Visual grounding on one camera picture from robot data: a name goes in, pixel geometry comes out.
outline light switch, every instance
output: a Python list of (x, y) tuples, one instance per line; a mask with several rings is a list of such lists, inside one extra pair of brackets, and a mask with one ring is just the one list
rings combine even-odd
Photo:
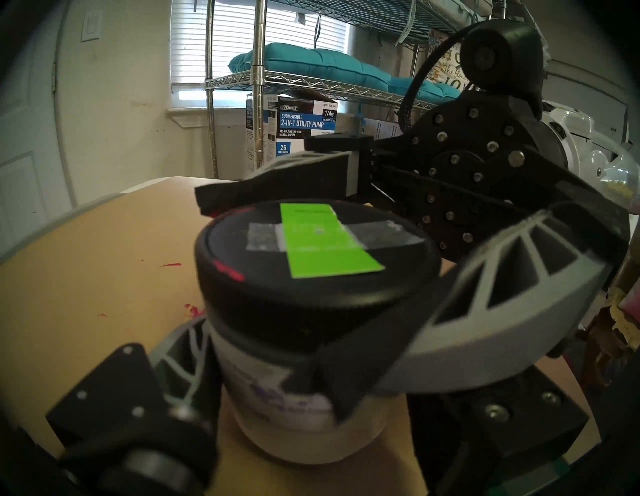
[(102, 29), (102, 10), (93, 10), (86, 12), (82, 25), (81, 42), (89, 40), (97, 40), (100, 38), (100, 30)]

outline green label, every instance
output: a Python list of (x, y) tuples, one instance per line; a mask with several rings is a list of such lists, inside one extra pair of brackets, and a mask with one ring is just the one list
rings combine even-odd
[(327, 204), (280, 204), (294, 279), (377, 272), (378, 263), (353, 239)]

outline black lid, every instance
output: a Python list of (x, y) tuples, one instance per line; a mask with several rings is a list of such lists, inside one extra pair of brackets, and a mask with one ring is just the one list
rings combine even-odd
[[(262, 244), (266, 250), (260, 251), (249, 241), (250, 224), (252, 230), (259, 225), (262, 232), (277, 231), (281, 203), (330, 205), (384, 269), (293, 278), (287, 253), (278, 251), (282, 248), (267, 241), (268, 246)], [(434, 242), (411, 223), (364, 205), (327, 200), (262, 202), (229, 211), (202, 230), (195, 255), (209, 311), (237, 332), (291, 351), (313, 351), (348, 332), (436, 277), (440, 269)]]

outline clear tape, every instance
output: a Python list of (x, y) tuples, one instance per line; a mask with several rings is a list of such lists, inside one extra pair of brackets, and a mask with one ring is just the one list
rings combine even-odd
[[(344, 225), (362, 248), (377, 250), (424, 242), (392, 220)], [(246, 249), (249, 252), (286, 252), (282, 224), (249, 223)]]

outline jar lid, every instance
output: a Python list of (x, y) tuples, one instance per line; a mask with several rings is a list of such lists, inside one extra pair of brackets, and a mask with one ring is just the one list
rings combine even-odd
[(410, 222), (327, 200), (262, 202), (206, 226), (195, 247), (207, 309), (237, 332), (313, 351), (438, 276)]

